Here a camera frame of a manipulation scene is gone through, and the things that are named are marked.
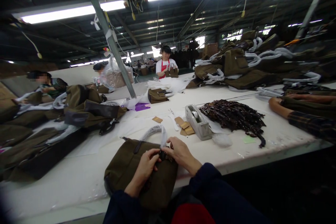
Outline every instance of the cardboard box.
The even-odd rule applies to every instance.
[[[148,75],[148,69],[147,68],[141,68],[141,74],[142,75]]]

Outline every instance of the metal pole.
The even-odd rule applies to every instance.
[[[311,6],[310,6],[303,22],[302,22],[302,25],[300,26],[300,29],[299,29],[295,39],[301,39],[305,28],[307,27],[307,25],[308,25],[313,13],[314,13],[316,7],[317,7],[317,5],[319,4],[319,1],[320,0],[313,0],[313,2],[311,3]]]
[[[121,70],[121,75],[124,78],[124,81],[126,83],[127,89],[129,91],[131,97],[135,98],[136,94],[134,92],[131,81],[128,78],[128,74],[127,74],[125,65],[123,63],[123,60],[121,59],[121,56],[120,56],[119,50],[117,48],[116,42],[114,41],[114,38],[111,35],[109,24],[107,23],[105,14],[100,7],[99,0],[91,0],[91,3],[92,3],[92,5],[93,5],[93,7],[96,11],[97,17],[99,19],[101,27],[103,28],[105,36],[107,34],[110,34],[110,36],[107,38],[108,46],[109,46],[111,52],[113,53],[115,60],[117,61],[118,67]]]

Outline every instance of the red clothing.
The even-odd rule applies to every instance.
[[[161,61],[161,72],[164,71],[167,68],[167,65],[163,65],[163,60]],[[160,77],[159,79],[163,79],[164,77],[166,77],[166,74],[164,74],[162,77]]]

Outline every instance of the white plastic sheet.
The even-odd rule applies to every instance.
[[[152,90],[160,88],[167,92],[182,93],[191,80],[192,78],[182,80],[179,78],[166,77],[163,79],[150,80],[147,82],[147,86]]]

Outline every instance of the cardboard piece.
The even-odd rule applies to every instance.
[[[183,119],[181,117],[176,117],[175,118],[175,122],[182,128],[182,129],[186,129],[190,126],[190,124],[188,122],[183,121]]]
[[[152,119],[153,121],[156,121],[157,123],[161,123],[163,120],[161,119],[161,118],[159,118],[159,117],[154,117],[153,119]]]
[[[183,136],[188,136],[188,135],[192,135],[192,134],[195,134],[195,131],[194,129],[192,128],[192,126],[190,125],[189,122],[185,122],[183,121],[183,119],[181,117],[176,117],[175,118],[175,122],[180,125],[180,127],[182,128],[181,129],[181,132],[180,134],[183,135]]]

